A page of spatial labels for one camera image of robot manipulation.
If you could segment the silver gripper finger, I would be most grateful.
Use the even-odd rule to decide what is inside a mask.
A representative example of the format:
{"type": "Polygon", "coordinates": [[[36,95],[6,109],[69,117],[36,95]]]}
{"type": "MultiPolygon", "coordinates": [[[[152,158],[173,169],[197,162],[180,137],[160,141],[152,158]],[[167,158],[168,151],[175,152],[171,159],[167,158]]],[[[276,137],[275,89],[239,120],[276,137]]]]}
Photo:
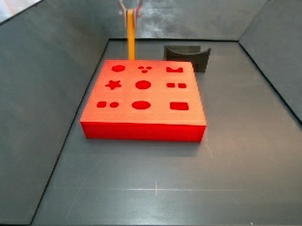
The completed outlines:
{"type": "Polygon", "coordinates": [[[124,5],[124,0],[117,0],[117,2],[119,2],[119,6],[120,6],[120,15],[123,15],[125,17],[127,8],[124,5]]]}
{"type": "Polygon", "coordinates": [[[135,15],[136,15],[136,18],[139,18],[140,16],[140,9],[143,7],[143,0],[136,0],[136,7],[135,7],[135,15]]]}

